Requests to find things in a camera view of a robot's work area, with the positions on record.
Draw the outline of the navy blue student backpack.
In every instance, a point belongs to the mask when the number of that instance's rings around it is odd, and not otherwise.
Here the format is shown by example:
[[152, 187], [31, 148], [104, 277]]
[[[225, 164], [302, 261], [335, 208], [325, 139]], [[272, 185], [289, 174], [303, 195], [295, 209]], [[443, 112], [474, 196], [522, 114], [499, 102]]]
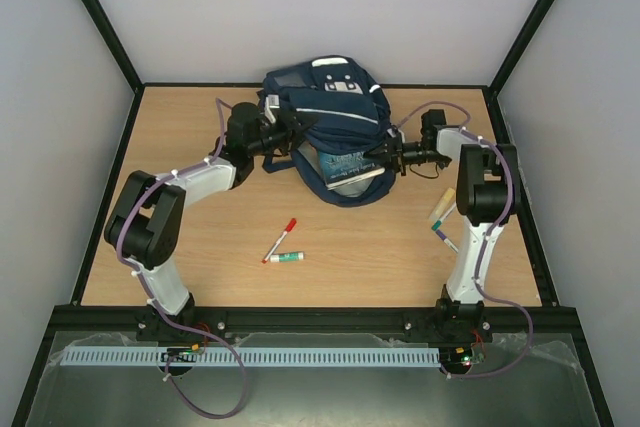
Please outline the navy blue student backpack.
[[279, 96], [279, 114], [313, 112], [319, 121], [303, 134], [300, 146], [286, 161], [267, 154], [262, 168], [272, 174], [293, 168], [322, 201], [343, 208], [365, 206], [388, 195], [395, 183], [389, 169], [356, 195], [329, 190], [323, 180], [317, 152], [342, 155], [380, 146], [391, 137], [390, 104], [379, 83], [354, 59], [327, 55], [268, 72], [258, 93], [259, 106], [269, 94]]

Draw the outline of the dark Wuthering Heights book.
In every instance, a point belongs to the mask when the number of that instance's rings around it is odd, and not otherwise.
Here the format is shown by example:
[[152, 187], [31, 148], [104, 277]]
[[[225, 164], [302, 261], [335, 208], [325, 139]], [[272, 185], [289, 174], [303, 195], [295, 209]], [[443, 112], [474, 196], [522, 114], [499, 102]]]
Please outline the dark Wuthering Heights book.
[[326, 187], [343, 195], [364, 192], [374, 178], [385, 172], [384, 167], [366, 158], [363, 152], [335, 155], [318, 151], [317, 159]]

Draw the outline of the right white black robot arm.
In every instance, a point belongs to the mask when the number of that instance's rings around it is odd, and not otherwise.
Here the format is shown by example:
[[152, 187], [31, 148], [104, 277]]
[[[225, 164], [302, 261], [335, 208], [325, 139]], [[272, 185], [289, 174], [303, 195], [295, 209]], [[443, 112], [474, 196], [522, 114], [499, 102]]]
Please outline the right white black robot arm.
[[483, 328], [487, 301], [522, 308], [514, 301], [489, 295], [485, 289], [496, 243], [520, 205], [517, 152], [513, 145], [494, 144], [464, 124], [447, 124], [440, 109], [428, 110], [421, 120], [419, 142], [404, 142], [395, 131], [364, 157], [402, 175], [412, 165], [435, 163], [445, 168], [457, 163], [456, 208], [464, 218], [464, 232], [456, 265], [436, 302], [432, 320], [439, 334], [455, 339]]

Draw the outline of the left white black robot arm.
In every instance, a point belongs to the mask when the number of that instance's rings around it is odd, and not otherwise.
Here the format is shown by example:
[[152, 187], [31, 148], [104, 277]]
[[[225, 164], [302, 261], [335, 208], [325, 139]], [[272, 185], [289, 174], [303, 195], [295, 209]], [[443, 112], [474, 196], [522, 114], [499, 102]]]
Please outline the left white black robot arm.
[[214, 150], [198, 163], [168, 173], [131, 173], [104, 228], [105, 241], [130, 267], [147, 303], [167, 316], [178, 317], [193, 304], [174, 260], [185, 209], [241, 185], [256, 156], [292, 152], [318, 121], [314, 114], [284, 108], [269, 113], [249, 102], [231, 107], [225, 117], [225, 107], [216, 101], [221, 130]]

